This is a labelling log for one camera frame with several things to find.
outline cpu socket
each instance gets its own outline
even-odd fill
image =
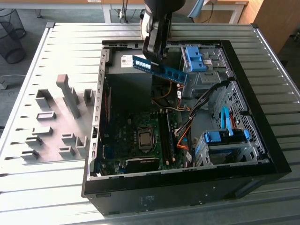
[[[152,127],[140,127],[138,129],[139,150],[148,153],[153,149],[153,130]]]

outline open computer case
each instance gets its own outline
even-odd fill
[[[103,42],[82,196],[103,214],[241,198],[291,169],[230,41]]]

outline desk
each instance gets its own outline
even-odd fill
[[[0,139],[2,221],[110,225],[120,222],[124,225],[199,224],[201,221],[204,225],[220,225],[266,221],[281,224],[288,220],[299,224],[299,90],[261,32],[250,25],[179,23],[173,24],[172,30],[174,40],[231,40],[292,172],[239,200],[104,218],[87,199],[81,198],[83,159],[24,165],[19,154],[37,113],[36,90],[54,83],[58,72],[69,75],[79,94],[85,88],[95,89],[102,40],[140,39],[139,24],[57,23],[44,31]],[[48,151],[57,152],[56,148],[49,147]]]
[[[28,8],[28,9],[54,9],[54,8],[101,8],[104,12],[105,23],[111,23],[110,10],[121,9],[122,0],[101,0],[88,3],[88,0],[0,0],[1,8]],[[233,11],[229,23],[238,23],[240,15],[248,0],[218,0],[214,10]],[[143,0],[129,0],[128,9],[145,9]],[[212,5],[203,6],[202,10],[211,10]]]

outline white label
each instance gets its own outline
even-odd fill
[[[148,65],[146,63],[140,62],[140,61],[135,61],[135,63],[141,67],[147,68],[147,69],[151,69],[151,65]]]
[[[121,57],[121,68],[133,67],[132,55],[123,55]]]
[[[135,55],[135,56],[146,59],[144,55]],[[132,68],[132,67],[133,67],[132,55],[123,55],[121,57],[121,68]]]
[[[203,60],[203,62],[204,62],[204,64],[210,64],[210,65],[212,65],[211,60]]]
[[[191,154],[189,154],[189,152],[187,152],[187,159],[188,159],[188,161],[192,162],[192,156],[191,156]]]

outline blue ram module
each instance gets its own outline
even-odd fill
[[[155,76],[159,76],[161,78],[176,82],[186,84],[188,80],[188,75],[179,70],[173,69],[171,67],[161,66],[160,71],[151,70],[151,62],[149,60],[137,57],[135,55],[132,56],[133,59],[133,67],[139,69],[141,71],[150,73]]]

